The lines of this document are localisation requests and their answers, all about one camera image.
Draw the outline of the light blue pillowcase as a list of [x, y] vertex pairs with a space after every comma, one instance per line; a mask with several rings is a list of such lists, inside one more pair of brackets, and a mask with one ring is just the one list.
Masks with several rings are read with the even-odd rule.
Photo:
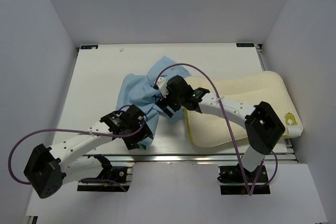
[[[147, 115], [147, 125], [153, 137], [159, 120], [159, 115], [165, 116], [168, 123], [175, 123], [185, 119], [183, 108], [173, 113], [173, 117], [169, 118], [163, 111], [155, 105], [160, 98], [159, 90], [153, 88], [154, 81], [159, 73], [166, 67], [176, 64], [172, 59], [164, 56], [157, 61], [146, 75], [128, 74], [124, 77], [121, 89], [117, 99], [116, 109], [120, 109], [124, 105], [136, 105]], [[191, 76], [191, 73], [182, 66], [172, 67], [165, 70], [161, 75], [168, 80], [176, 75], [183, 78]], [[141, 150], [146, 150], [153, 142], [150, 137], [138, 143]]]

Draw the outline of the cream quilted pillow yellow edge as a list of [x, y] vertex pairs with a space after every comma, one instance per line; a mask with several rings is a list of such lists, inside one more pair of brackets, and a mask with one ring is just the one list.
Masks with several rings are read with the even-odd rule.
[[215, 147], [235, 140], [247, 139], [245, 117], [260, 102], [271, 105], [285, 127], [284, 138], [296, 138], [303, 124], [289, 96], [283, 79], [275, 72], [262, 71], [231, 80], [187, 77], [193, 88], [209, 90], [205, 113], [185, 111], [186, 127], [191, 142], [198, 147]]

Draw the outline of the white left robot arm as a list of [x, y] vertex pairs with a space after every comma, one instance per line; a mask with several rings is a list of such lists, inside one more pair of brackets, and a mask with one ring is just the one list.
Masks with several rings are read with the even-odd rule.
[[103, 116], [88, 131], [80, 131], [69, 140], [49, 147], [36, 146], [24, 175], [41, 199], [50, 197], [63, 184], [73, 181], [121, 186], [125, 183], [125, 171], [113, 167], [102, 154], [87, 155], [117, 138], [122, 139], [129, 150], [139, 148], [139, 143], [146, 138], [153, 139], [146, 115], [136, 105]]

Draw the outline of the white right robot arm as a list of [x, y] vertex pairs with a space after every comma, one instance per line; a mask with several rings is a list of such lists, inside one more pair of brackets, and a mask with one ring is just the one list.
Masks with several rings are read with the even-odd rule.
[[271, 153], [285, 132], [285, 127], [276, 112], [267, 102], [258, 105], [244, 104], [226, 98], [204, 88], [193, 89], [184, 78], [159, 77], [154, 88], [161, 93], [156, 105], [168, 116], [181, 107], [201, 114], [228, 118], [247, 132], [249, 147], [237, 168], [238, 177], [247, 182], [256, 175], [256, 168]]

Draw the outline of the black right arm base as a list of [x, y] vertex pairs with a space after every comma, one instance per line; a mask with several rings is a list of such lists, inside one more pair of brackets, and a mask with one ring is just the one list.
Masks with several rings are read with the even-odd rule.
[[[221, 195], [248, 195], [246, 185], [243, 179], [239, 165], [219, 166], [217, 180], [220, 185]], [[270, 195], [269, 181], [265, 166], [262, 166], [261, 172], [254, 186], [254, 195]]]

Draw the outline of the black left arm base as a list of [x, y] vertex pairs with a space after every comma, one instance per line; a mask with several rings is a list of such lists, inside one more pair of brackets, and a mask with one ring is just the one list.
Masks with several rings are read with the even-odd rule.
[[112, 165], [103, 155], [97, 154], [88, 156], [86, 161], [92, 164], [98, 163], [96, 170], [99, 172], [96, 176], [86, 175], [78, 182], [77, 191], [86, 192], [122, 192], [126, 193], [130, 188], [132, 181], [132, 166], [130, 165]]

